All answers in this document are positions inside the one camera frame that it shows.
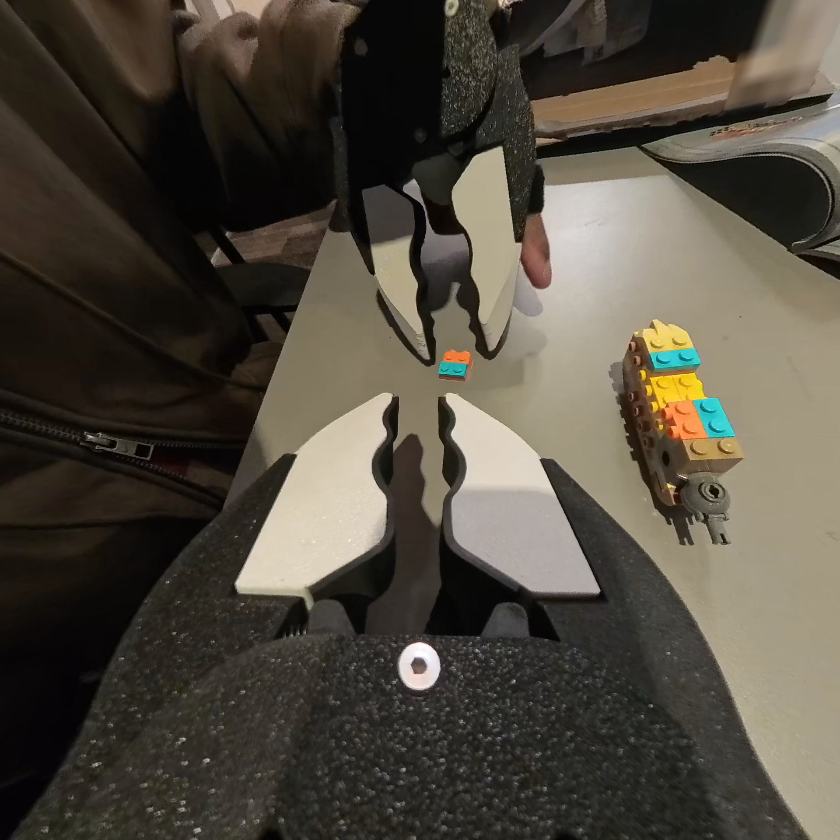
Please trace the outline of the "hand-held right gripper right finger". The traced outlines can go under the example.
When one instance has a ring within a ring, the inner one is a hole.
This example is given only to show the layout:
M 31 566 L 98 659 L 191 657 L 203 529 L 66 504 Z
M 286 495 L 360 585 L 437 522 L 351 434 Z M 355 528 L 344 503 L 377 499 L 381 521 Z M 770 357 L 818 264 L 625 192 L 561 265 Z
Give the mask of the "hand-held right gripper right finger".
M 459 558 L 530 597 L 601 588 L 538 453 L 463 396 L 438 399 L 448 484 L 442 526 Z

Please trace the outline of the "person's left hand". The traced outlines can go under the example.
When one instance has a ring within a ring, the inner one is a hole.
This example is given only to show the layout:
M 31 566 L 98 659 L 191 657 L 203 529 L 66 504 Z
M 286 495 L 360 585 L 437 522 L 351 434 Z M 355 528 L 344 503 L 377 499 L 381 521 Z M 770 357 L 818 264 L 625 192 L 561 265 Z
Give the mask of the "person's left hand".
M 521 266 L 533 287 L 538 290 L 550 287 L 553 276 L 550 242 L 540 213 L 528 216 L 521 242 Z

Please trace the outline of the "grey instruction booklet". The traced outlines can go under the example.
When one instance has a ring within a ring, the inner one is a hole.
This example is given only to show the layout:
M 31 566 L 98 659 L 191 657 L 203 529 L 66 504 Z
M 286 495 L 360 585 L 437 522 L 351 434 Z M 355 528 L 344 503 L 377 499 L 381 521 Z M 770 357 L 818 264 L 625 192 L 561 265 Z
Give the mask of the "grey instruction booklet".
M 839 260 L 839 97 L 646 143 L 652 159 L 795 255 Z

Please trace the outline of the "white teal carton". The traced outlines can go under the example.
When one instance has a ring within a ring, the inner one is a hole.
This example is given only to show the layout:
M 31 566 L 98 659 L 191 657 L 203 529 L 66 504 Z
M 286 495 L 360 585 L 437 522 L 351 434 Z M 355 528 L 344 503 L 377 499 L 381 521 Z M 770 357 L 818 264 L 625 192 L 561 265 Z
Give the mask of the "white teal carton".
M 775 105 L 807 93 L 838 27 L 838 1 L 772 1 L 738 58 L 725 109 Z

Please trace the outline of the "grey desk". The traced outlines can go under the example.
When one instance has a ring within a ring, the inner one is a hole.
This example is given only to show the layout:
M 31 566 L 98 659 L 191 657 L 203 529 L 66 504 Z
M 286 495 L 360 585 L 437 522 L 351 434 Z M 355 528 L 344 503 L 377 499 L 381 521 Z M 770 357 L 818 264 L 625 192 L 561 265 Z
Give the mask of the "grey desk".
M 636 150 L 543 163 L 553 284 L 520 283 L 507 339 L 439 380 L 385 320 L 351 234 L 327 230 L 230 495 L 335 418 L 400 398 L 393 588 L 373 627 L 420 630 L 438 586 L 448 391 L 556 460 L 658 564 L 705 634 L 752 744 L 811 838 L 838 838 L 838 282 Z M 632 332 L 686 329 L 745 452 L 731 545 L 660 513 L 618 397 Z

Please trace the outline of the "colourful toy brick assembly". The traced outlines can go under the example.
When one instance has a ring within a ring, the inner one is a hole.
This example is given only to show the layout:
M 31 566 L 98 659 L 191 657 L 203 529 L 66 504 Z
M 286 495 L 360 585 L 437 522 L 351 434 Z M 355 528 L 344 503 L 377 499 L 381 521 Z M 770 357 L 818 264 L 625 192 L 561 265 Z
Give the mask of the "colourful toy brick assembly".
M 729 545 L 732 496 L 722 478 L 744 451 L 721 402 L 706 394 L 700 365 L 689 333 L 654 319 L 627 343 L 623 402 L 653 495 L 704 524 L 713 544 Z

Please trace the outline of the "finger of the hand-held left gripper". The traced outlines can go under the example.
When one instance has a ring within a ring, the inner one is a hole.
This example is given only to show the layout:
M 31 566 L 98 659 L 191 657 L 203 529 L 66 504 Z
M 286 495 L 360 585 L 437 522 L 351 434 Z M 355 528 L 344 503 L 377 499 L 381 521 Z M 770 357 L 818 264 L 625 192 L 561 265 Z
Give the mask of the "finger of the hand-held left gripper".
M 508 330 L 521 257 L 502 147 L 483 150 L 469 161 L 454 185 L 453 207 L 469 242 L 476 318 L 492 357 Z
M 389 325 L 422 364 L 434 361 L 434 326 L 422 267 L 427 216 L 416 185 L 378 185 L 362 192 L 373 275 Z

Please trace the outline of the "person's left forearm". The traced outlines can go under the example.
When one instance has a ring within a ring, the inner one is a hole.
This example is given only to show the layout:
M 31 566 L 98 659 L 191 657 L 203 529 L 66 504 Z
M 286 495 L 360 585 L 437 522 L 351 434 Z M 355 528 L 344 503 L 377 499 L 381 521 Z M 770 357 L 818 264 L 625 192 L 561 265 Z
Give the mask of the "person's left forearm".
M 334 88 L 359 13 L 342 2 L 270 2 L 260 17 L 184 24 L 178 60 L 209 149 L 216 224 L 242 232 L 335 199 Z

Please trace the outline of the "cardboard box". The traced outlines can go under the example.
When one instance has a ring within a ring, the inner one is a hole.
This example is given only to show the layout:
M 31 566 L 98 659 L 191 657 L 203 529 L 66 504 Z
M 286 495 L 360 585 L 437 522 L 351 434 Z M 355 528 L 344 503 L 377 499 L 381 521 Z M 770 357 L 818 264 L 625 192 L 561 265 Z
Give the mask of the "cardboard box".
M 736 64 L 715 56 L 690 70 L 535 100 L 537 145 L 717 117 L 734 109 L 736 76 Z

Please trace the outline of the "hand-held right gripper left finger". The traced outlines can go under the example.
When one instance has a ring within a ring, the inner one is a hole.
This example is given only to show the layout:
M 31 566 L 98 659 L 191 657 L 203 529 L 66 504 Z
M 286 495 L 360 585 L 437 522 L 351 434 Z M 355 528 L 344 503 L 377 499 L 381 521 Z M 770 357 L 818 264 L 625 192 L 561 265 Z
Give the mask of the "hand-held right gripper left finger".
M 318 431 L 289 470 L 236 580 L 239 594 L 383 594 L 395 568 L 389 483 L 398 397 Z

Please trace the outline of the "person's dark jacket torso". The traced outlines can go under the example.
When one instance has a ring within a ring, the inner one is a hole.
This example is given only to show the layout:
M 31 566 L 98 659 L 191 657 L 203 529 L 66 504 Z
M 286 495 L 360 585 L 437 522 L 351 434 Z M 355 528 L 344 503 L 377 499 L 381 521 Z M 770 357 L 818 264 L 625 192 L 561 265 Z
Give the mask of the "person's dark jacket torso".
M 221 21 L 2 2 L 2 791 L 19 797 L 221 508 L 279 353 L 196 242 L 234 231 L 183 87 L 191 20 Z

